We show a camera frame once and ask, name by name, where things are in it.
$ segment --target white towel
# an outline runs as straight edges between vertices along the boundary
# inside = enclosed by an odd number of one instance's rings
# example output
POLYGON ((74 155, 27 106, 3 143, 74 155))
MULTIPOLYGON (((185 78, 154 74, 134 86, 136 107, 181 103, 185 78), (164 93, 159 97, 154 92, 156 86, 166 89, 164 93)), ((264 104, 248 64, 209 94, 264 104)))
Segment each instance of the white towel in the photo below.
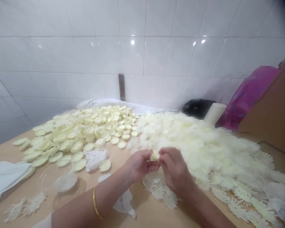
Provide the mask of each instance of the white towel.
POLYGON ((0 161, 0 196, 21 181, 30 171, 29 163, 9 163, 0 161))

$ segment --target gold bangle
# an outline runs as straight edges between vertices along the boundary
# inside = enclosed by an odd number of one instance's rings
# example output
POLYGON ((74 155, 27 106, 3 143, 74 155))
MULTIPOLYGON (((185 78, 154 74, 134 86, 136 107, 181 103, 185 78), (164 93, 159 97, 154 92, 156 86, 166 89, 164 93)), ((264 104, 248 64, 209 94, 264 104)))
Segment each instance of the gold bangle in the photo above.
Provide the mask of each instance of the gold bangle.
POLYGON ((94 205, 94 209, 95 209, 95 212, 96 212, 97 217, 98 217, 100 220, 103 220, 103 217, 99 214, 99 212, 98 212, 98 210, 97 210, 95 192, 96 192, 96 186, 95 186, 94 189, 93 189, 93 205, 94 205))

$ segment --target clear plastic bowl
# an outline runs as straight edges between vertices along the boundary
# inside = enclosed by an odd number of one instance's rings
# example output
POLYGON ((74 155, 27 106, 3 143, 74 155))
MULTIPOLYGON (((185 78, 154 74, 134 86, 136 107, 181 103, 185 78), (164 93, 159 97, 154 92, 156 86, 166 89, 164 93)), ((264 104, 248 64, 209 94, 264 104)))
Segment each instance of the clear plastic bowl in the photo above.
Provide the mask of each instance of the clear plastic bowl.
POLYGON ((68 163, 64 167, 52 164, 43 172, 39 179, 41 191, 60 193, 71 190, 78 181, 73 162, 68 163))

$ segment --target white cloth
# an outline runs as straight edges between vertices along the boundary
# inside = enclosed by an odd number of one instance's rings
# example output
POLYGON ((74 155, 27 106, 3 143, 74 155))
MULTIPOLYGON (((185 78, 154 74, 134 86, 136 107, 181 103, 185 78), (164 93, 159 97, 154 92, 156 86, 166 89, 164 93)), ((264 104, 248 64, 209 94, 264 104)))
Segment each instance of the white cloth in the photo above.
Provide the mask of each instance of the white cloth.
MULTIPOLYGON (((103 175, 101 177, 98 178, 98 182, 102 182, 105 179, 107 179, 109 176, 111 176, 111 174, 106 174, 103 175)), ((128 189, 115 203, 115 205, 113 206, 113 209, 115 211, 118 211, 120 213, 126 213, 131 215, 132 218, 135 219, 136 214, 135 211, 133 209, 133 207, 131 206, 131 200, 132 200, 133 196, 132 193, 130 192, 130 190, 128 189)))
POLYGON ((107 150, 91 150, 89 152, 84 152, 84 154, 88 160, 88 163, 85 165, 87 172, 96 169, 99 166, 99 163, 109 155, 107 150))
POLYGON ((126 101, 121 101, 121 100, 115 100, 115 99, 102 99, 102 100, 86 100, 81 102, 79 105, 76 106, 79 110, 84 110, 87 108, 91 107, 101 107, 101 106, 127 106, 128 108, 131 108, 133 112, 136 113, 136 115, 142 115, 146 111, 156 113, 156 112, 163 112, 163 111, 174 111, 178 112, 179 110, 177 109, 164 109, 164 108, 154 108, 154 107, 149 107, 145 106, 142 104, 136 104, 132 102, 126 102, 126 101))
POLYGON ((0 196, 21 181, 30 171, 31 164, 0 161, 0 196))

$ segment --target cardboard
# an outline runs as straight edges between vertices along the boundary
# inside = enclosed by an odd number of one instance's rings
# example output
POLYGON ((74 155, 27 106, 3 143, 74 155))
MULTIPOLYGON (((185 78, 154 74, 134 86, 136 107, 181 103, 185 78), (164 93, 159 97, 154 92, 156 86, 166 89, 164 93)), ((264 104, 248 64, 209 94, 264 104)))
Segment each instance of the cardboard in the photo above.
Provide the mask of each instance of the cardboard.
POLYGON ((239 131, 285 153, 285 61, 275 81, 240 122, 239 131))

